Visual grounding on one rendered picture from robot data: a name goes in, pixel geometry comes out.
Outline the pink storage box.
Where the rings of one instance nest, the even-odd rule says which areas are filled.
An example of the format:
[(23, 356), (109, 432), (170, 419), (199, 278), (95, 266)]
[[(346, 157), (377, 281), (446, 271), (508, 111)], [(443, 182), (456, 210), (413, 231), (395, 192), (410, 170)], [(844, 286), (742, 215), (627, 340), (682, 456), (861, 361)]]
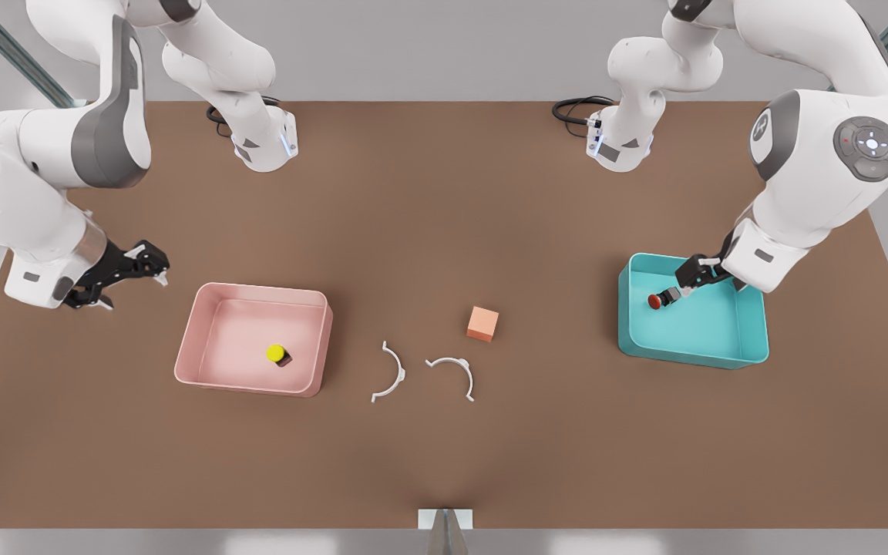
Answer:
[[(313, 397), (323, 383), (332, 323), (320, 291), (208, 282), (195, 294), (173, 373), (201, 388)], [(272, 344), (290, 352), (289, 365), (267, 360)]]

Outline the orange cube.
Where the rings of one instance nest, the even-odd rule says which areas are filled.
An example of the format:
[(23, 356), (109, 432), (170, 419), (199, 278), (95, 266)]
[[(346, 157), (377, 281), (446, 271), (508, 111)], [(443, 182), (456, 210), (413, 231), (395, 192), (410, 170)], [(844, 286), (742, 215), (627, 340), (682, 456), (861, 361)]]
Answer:
[(466, 337), (490, 343), (496, 333), (498, 312), (479, 306), (473, 306), (469, 323), (466, 325)]

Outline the white curved clip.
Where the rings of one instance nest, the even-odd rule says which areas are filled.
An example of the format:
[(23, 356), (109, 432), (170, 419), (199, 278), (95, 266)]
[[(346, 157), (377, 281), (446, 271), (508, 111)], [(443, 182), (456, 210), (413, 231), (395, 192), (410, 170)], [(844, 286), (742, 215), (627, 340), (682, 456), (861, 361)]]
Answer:
[(453, 363), (454, 365), (459, 366), (466, 373), (466, 378), (468, 379), (468, 388), (466, 388), (465, 398), (466, 400), (473, 402), (473, 373), (471, 369), (471, 365), (469, 365), (468, 361), (464, 358), (451, 358), (451, 356), (443, 356), (443, 358), (437, 358), (435, 361), (430, 361), (430, 359), (426, 359), (425, 363), (429, 368), (435, 368), (437, 365), (441, 365), (441, 363)]
[(404, 382), (406, 377), (406, 371), (404, 365), (402, 365), (402, 360), (399, 358), (397, 352), (389, 348), (387, 341), (383, 341), (382, 343), (382, 352), (385, 352), (386, 354), (392, 356), (392, 360), (395, 362), (395, 365), (397, 365), (397, 375), (395, 376), (394, 382), (391, 384), (391, 386), (385, 388), (385, 390), (383, 391), (375, 392), (371, 395), (370, 401), (373, 404), (376, 403), (377, 399), (385, 397), (387, 396), (387, 394), (394, 392), (398, 388), (399, 384)]

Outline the blue storage box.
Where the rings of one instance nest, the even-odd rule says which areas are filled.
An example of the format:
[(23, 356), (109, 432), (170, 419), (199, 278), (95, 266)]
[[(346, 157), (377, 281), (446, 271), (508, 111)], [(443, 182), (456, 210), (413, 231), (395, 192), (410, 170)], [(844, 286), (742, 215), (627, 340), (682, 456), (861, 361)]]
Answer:
[(769, 356), (764, 295), (729, 280), (654, 310), (648, 296), (676, 287), (683, 257), (636, 253), (619, 274), (620, 350), (630, 356), (738, 369)]

